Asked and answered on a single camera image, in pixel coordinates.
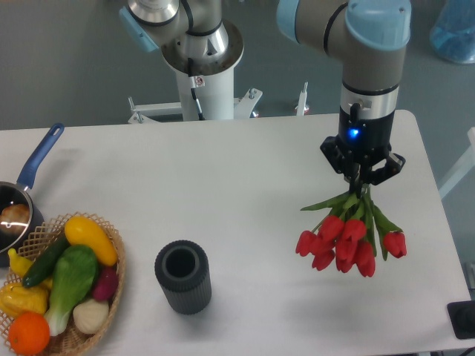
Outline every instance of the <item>pot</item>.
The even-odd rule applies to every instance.
[[[33,187],[40,163],[64,129],[59,123],[50,128],[24,164],[16,184],[0,182],[0,267],[10,264],[8,250],[20,247],[28,234],[45,221],[27,191]]]

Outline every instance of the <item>ribbed cup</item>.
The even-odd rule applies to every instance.
[[[195,314],[211,300],[208,257],[196,243],[178,240],[162,248],[155,275],[170,306],[181,314]]]

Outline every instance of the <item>wicker basket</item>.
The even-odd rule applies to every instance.
[[[114,229],[114,226],[111,225],[108,221],[105,221],[103,218],[98,217],[97,215],[89,214],[68,214],[65,216],[58,216],[56,219],[52,219],[50,222],[44,222],[42,226],[36,228],[36,230],[30,234],[30,236],[23,242],[23,246],[19,248],[18,254],[20,256],[26,257],[29,260],[35,260],[45,249],[46,247],[55,241],[57,237],[64,230],[65,223],[72,216],[84,216],[94,220],[98,223],[104,232],[111,239],[114,247],[117,250],[118,261],[117,261],[117,276],[119,277],[119,287],[115,295],[111,298],[109,303],[109,316],[102,325],[101,329],[93,335],[86,335],[81,333],[74,325],[72,317],[70,317],[68,327],[66,331],[62,334],[52,337],[47,348],[38,355],[82,355],[96,345],[99,340],[104,336],[106,330],[110,326],[114,315],[116,314],[117,307],[119,305],[120,295],[122,294],[122,289],[124,286],[125,279],[125,251],[122,239],[120,238],[119,232]],[[14,274],[11,270],[7,275],[7,280],[4,283],[5,285],[12,282],[21,282],[21,278]],[[8,317],[6,314],[1,313],[0,311],[0,333],[1,336],[5,339],[4,344],[10,349],[11,352],[14,351],[10,348],[10,343],[8,341],[8,328],[13,322],[11,317]]]

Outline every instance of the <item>gray floor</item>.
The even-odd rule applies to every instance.
[[[309,81],[311,113],[338,112],[341,65],[286,40],[275,24],[277,0],[223,0],[224,17],[240,29],[245,52],[235,93],[264,92],[261,116],[292,115]],[[434,55],[428,41],[443,0],[412,0],[412,37],[399,109],[419,123],[439,181],[468,148],[475,126],[475,65]],[[176,102],[174,75],[160,53],[142,53],[121,27],[120,0],[0,2],[0,129],[125,124],[127,98],[136,104]],[[475,260],[471,225],[475,170],[444,200],[459,257]]]

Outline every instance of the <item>red tulip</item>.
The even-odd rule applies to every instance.
[[[366,241],[359,241],[358,250],[355,255],[355,263],[359,273],[363,277],[372,277],[376,269],[376,260],[373,254],[373,247]]]
[[[325,254],[330,250],[333,250],[335,247],[335,241],[323,241],[321,239],[321,235],[317,235],[317,238],[313,240],[312,245],[310,246],[310,253],[314,256],[318,256],[320,254]]]
[[[335,244],[336,258],[341,261],[353,261],[358,243],[352,240],[338,239]]]
[[[343,261],[339,260],[338,256],[336,257],[336,269],[342,271],[343,273],[347,273],[353,267],[353,261]]]
[[[307,256],[310,253],[310,246],[316,238],[317,235],[311,231],[306,230],[302,232],[295,247],[295,253],[300,254],[302,257]]]
[[[359,241],[355,254],[355,263],[358,266],[366,265],[371,258],[374,258],[373,247],[366,241]]]
[[[345,222],[341,239],[358,241],[366,236],[366,225],[361,220],[351,219]]]
[[[395,258],[400,258],[407,254],[406,238],[402,232],[388,232],[384,236],[383,245]]]
[[[363,277],[372,277],[374,275],[374,271],[376,270],[376,260],[374,256],[372,256],[366,264],[357,264],[357,266],[359,273],[361,273]]]
[[[344,228],[344,222],[335,215],[329,215],[325,218],[318,230],[318,235],[325,242],[332,241],[340,236]]]
[[[333,252],[333,250],[329,250],[327,252],[324,252],[323,254],[318,254],[313,259],[312,268],[316,268],[318,271],[322,271],[330,265],[334,258],[335,252]]]

